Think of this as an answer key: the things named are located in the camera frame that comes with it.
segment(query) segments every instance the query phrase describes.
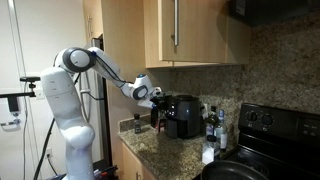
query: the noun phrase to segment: granite backsplash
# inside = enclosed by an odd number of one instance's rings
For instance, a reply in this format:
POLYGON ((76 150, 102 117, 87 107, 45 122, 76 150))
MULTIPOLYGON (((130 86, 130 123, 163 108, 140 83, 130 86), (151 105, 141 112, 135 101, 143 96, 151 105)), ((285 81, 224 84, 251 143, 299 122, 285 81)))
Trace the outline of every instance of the granite backsplash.
POLYGON ((237 139, 241 103, 320 113, 320 12, 252 28, 249 63, 170 69, 173 94, 225 110, 237 139))

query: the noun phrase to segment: lower cabinet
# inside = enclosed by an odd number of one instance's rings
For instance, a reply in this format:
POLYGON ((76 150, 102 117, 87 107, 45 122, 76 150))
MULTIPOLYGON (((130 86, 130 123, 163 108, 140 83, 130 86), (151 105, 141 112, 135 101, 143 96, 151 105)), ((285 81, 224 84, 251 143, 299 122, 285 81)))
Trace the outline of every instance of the lower cabinet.
POLYGON ((135 154, 123 143, 124 180, 155 180, 154 175, 140 162, 135 154))

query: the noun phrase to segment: upper cabinet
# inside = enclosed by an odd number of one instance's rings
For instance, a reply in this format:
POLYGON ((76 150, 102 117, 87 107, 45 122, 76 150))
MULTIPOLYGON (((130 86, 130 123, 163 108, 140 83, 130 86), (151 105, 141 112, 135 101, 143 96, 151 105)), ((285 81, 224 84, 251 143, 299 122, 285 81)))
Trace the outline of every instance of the upper cabinet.
POLYGON ((87 42, 103 33, 101 0, 83 0, 87 42))
POLYGON ((146 67, 248 62, 250 27, 227 0, 144 0, 146 67))

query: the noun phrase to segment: bottle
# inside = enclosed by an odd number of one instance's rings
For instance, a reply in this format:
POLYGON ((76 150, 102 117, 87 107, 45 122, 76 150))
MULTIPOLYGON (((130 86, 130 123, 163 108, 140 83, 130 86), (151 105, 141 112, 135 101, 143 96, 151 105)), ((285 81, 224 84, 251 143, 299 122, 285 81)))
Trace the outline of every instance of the bottle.
POLYGON ((219 111, 219 123, 214 127, 215 135, 217 136, 217 141, 220 143, 220 149, 225 152, 227 149, 227 126, 224 121, 224 110, 219 111))
POLYGON ((159 118, 159 111, 158 111, 157 107, 154 107, 154 108, 151 109, 151 115, 150 116, 151 116, 150 125, 151 125, 151 127, 156 128, 157 121, 158 121, 158 118, 159 118))
POLYGON ((220 159, 220 145, 214 135, 206 136, 206 142, 202 147, 202 162, 209 164, 210 162, 220 159))
POLYGON ((219 123, 216 109, 215 106, 211 106, 209 116, 206 118, 206 136, 214 135, 214 126, 219 123))
POLYGON ((138 134, 141 132, 140 114, 134 114, 134 133, 138 134))

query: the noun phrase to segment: cabinet door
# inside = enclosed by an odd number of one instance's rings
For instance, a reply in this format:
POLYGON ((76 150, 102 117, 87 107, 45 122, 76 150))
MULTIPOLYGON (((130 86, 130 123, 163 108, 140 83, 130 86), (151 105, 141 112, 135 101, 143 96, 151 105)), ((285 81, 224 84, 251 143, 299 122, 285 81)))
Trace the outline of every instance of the cabinet door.
POLYGON ((172 67, 172 62, 159 60, 158 2, 144 0, 143 9, 146 68, 172 67))
POLYGON ((153 174, 144 167, 139 159, 122 144, 124 178, 125 180, 155 180, 153 174))
POLYGON ((86 39, 99 37, 103 32, 101 0, 83 0, 86 39))
POLYGON ((225 62, 226 10, 226 0, 158 0, 160 60, 225 62))

